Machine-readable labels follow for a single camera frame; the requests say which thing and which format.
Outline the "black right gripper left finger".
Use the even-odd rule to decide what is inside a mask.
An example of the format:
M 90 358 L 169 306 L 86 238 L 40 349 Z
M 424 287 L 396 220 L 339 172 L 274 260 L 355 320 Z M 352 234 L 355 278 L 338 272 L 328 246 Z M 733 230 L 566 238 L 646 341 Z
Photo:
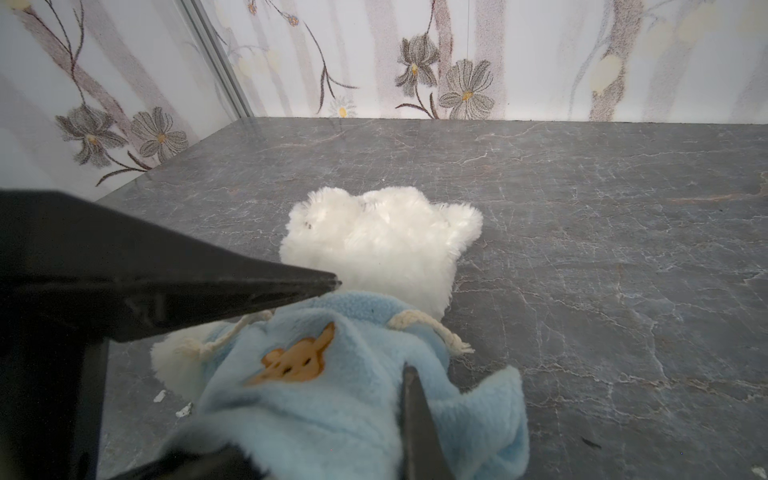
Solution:
M 207 454 L 172 452 L 153 462 L 112 477 L 112 480 L 257 480 L 259 471 L 237 447 Z

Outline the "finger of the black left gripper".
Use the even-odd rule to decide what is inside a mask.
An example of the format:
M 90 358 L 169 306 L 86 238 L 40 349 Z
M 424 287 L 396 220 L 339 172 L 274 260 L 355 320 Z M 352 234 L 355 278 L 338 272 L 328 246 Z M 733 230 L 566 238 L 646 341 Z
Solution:
M 108 347 L 312 298 L 253 259 L 57 191 L 1 195 L 1 475 L 96 475 Z

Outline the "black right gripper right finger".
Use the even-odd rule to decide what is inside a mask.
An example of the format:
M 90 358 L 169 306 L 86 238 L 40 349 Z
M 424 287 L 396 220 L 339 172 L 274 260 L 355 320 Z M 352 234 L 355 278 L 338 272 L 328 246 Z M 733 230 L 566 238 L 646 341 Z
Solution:
M 454 480 L 417 369 L 403 369 L 399 427 L 403 447 L 401 478 Z

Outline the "light blue fleece hoodie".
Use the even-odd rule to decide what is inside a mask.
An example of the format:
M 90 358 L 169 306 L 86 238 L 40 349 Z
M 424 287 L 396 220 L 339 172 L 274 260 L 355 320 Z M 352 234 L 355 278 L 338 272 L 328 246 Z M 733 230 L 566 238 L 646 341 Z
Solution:
M 156 377 L 195 409 L 163 450 L 234 446 L 269 479 L 395 479 L 411 366 L 453 476 L 517 479 L 530 458 L 520 373 L 462 392 L 448 367 L 469 351 L 429 314 L 356 291 L 182 329 L 151 350 Z

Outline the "white plush teddy bear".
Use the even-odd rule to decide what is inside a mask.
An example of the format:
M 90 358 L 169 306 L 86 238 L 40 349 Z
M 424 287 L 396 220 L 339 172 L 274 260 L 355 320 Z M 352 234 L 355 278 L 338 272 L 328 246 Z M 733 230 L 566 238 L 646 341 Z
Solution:
M 392 296 L 442 320 L 457 262 L 482 232 L 481 212 L 466 203 L 432 203 L 414 187 L 353 196 L 324 187 L 294 205 L 280 245 L 282 263 L 335 274 L 343 290 Z M 264 310 L 235 323 L 211 322 L 169 334 L 150 351 L 155 377 L 188 402 L 205 388 L 203 371 Z

